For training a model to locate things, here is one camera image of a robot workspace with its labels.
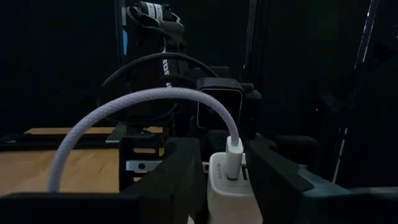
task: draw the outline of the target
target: power adapter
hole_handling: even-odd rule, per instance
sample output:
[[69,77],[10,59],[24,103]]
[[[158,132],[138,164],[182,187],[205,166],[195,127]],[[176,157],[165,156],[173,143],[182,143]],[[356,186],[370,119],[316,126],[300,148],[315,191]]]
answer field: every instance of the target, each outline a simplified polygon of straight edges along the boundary
[[[238,147],[241,147],[242,152],[240,157],[238,154],[228,155],[233,154],[234,150],[236,152],[236,149],[231,149],[231,137],[227,138],[226,145],[226,152],[214,153],[209,161],[209,223],[261,224],[262,216],[251,188],[242,142],[239,140]],[[241,162],[236,164],[234,158],[238,157],[241,158]]]

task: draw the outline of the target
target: wooden table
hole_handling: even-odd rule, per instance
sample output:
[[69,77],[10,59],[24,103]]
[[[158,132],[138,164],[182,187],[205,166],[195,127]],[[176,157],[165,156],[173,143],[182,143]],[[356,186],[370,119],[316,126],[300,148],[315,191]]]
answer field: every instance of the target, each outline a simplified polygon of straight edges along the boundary
[[[110,134],[114,128],[91,128],[88,133]],[[66,134],[69,128],[31,129],[32,134]],[[54,151],[0,152],[0,195],[44,192]],[[118,192],[117,149],[74,149],[63,172],[62,192]]]

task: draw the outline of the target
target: screw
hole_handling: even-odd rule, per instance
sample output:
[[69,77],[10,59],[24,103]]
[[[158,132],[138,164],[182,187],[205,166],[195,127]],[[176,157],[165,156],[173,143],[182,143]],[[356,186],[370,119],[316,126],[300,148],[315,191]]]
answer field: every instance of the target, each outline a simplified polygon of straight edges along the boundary
[[143,163],[138,164],[138,169],[145,169],[145,164]]

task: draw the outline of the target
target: cable connector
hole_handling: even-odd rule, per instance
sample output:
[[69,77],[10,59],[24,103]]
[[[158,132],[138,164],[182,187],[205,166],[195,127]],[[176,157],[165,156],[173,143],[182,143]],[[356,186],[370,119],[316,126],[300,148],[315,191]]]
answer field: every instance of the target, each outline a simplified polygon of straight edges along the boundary
[[237,180],[242,166],[243,144],[239,138],[237,146],[231,143],[231,136],[226,138],[226,155],[224,169],[229,180]]

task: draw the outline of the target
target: dark curtain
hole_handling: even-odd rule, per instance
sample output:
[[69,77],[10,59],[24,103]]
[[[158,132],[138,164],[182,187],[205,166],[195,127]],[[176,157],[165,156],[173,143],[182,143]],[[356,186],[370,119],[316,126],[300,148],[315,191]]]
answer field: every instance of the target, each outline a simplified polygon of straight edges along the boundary
[[114,1],[10,1],[0,13],[1,132],[73,126],[119,67]]

